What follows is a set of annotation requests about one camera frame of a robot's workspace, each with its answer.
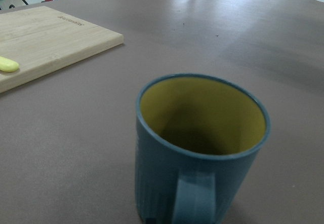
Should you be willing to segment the yellow plastic knife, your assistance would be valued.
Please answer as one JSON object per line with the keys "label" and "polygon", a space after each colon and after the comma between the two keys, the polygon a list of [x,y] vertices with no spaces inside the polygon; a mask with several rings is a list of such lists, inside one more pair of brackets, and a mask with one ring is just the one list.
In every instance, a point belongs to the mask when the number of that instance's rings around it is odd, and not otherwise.
{"label": "yellow plastic knife", "polygon": [[0,70],[3,72],[15,72],[19,69],[19,63],[11,59],[0,57]]}

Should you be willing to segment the blue mug yellow inside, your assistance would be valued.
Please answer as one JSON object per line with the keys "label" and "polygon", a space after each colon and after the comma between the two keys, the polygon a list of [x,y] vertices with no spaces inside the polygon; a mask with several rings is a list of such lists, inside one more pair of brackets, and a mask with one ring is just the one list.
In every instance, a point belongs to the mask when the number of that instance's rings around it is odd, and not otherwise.
{"label": "blue mug yellow inside", "polygon": [[221,223],[270,133],[259,99],[204,74],[170,74],[136,101],[135,200],[143,223]]}

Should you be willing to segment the bamboo cutting board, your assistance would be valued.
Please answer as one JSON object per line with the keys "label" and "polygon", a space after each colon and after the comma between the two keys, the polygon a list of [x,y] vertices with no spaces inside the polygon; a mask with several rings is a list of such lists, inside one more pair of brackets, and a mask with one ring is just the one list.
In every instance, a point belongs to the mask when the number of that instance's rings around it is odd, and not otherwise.
{"label": "bamboo cutting board", "polygon": [[1,72],[1,92],[123,42],[118,32],[46,6],[1,13],[1,56],[19,64]]}

